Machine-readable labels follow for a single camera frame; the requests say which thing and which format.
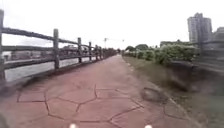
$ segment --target paved path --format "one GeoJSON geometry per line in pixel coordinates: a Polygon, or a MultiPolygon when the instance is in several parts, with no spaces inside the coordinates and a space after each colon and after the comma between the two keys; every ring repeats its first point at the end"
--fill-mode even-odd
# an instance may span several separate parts
{"type": "Polygon", "coordinates": [[[195,128],[173,104],[147,102],[120,56],[35,83],[0,103],[1,128],[195,128]]]}

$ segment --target overcast sky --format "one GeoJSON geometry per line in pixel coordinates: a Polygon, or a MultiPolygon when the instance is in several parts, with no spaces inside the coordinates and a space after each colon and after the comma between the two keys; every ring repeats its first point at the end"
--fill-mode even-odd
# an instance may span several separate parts
{"type": "MultiPolygon", "coordinates": [[[[82,37],[84,44],[91,40],[103,47],[104,38],[110,38],[107,47],[115,48],[139,43],[158,45],[164,40],[187,41],[187,18],[196,12],[212,19],[213,31],[224,26],[223,0],[0,1],[0,8],[5,11],[5,27],[47,35],[58,28],[61,38],[82,37]]],[[[36,42],[43,45],[41,40],[3,35],[5,45],[36,42]]]]}

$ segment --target fence post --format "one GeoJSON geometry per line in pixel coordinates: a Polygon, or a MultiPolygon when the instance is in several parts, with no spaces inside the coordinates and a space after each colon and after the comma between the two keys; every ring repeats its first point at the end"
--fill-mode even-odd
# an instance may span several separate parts
{"type": "Polygon", "coordinates": [[[107,49],[106,48],[104,48],[104,50],[103,50],[103,56],[104,56],[104,58],[107,58],[107,49]]]}
{"type": "Polygon", "coordinates": [[[54,29],[54,69],[59,69],[59,48],[58,48],[58,42],[59,42],[59,32],[58,29],[54,29]]]}
{"type": "Polygon", "coordinates": [[[106,57],[105,57],[105,52],[106,52],[105,50],[106,50],[106,48],[103,48],[103,50],[102,50],[103,59],[106,58],[106,57]]]}
{"type": "Polygon", "coordinates": [[[103,48],[101,48],[101,56],[102,56],[102,59],[104,59],[104,52],[103,52],[103,48]]]}
{"type": "Polygon", "coordinates": [[[96,60],[98,61],[99,59],[98,59],[98,46],[96,45],[95,46],[95,54],[96,54],[96,60]]]}
{"type": "Polygon", "coordinates": [[[92,43],[89,42],[89,61],[92,61],[92,43]]]}
{"type": "Polygon", "coordinates": [[[5,69],[4,69],[4,59],[2,50],[2,29],[3,29],[4,11],[0,10],[0,85],[5,83],[5,69]]]}
{"type": "Polygon", "coordinates": [[[100,56],[100,60],[102,59],[102,48],[101,47],[99,47],[99,56],[100,56]]]}
{"type": "Polygon", "coordinates": [[[79,56],[79,63],[82,63],[82,42],[81,38],[78,38],[78,56],[79,56]]]}

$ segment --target wooden railing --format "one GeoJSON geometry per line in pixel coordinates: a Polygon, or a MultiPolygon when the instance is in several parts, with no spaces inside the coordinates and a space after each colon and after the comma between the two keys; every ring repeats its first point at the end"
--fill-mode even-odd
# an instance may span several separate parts
{"type": "Polygon", "coordinates": [[[89,45],[84,45],[81,42],[81,38],[78,38],[77,42],[61,39],[59,38],[58,29],[53,30],[53,36],[46,36],[46,35],[35,33],[35,32],[3,27],[3,19],[4,19],[4,12],[0,10],[0,84],[5,83],[6,81],[5,79],[6,69],[12,69],[12,68],[17,68],[22,66],[41,64],[41,63],[53,61],[54,69],[57,70],[60,68],[60,63],[59,63],[60,60],[78,58],[78,62],[82,63],[83,57],[89,57],[90,61],[92,61],[92,57],[96,57],[96,61],[103,58],[103,50],[101,47],[98,47],[97,45],[95,47],[92,47],[91,42],[89,42],[89,45]],[[17,35],[17,36],[19,35],[19,36],[35,37],[39,39],[50,40],[53,42],[53,47],[3,46],[2,34],[10,34],[10,35],[17,35]],[[59,48],[59,43],[68,43],[72,45],[77,45],[77,49],[59,48]],[[4,63],[4,58],[2,54],[5,51],[52,51],[53,56],[40,58],[40,59],[34,59],[34,60],[19,61],[15,63],[4,63]],[[60,55],[60,53],[63,51],[72,52],[73,54],[67,55],[67,56],[60,55]]]}

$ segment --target tall building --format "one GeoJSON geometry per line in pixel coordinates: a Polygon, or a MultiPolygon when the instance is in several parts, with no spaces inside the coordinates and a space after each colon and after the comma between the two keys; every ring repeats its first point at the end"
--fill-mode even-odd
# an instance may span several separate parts
{"type": "Polygon", "coordinates": [[[212,37],[212,24],[210,18],[203,17],[202,13],[196,13],[188,18],[188,31],[191,43],[202,43],[212,37]]]}

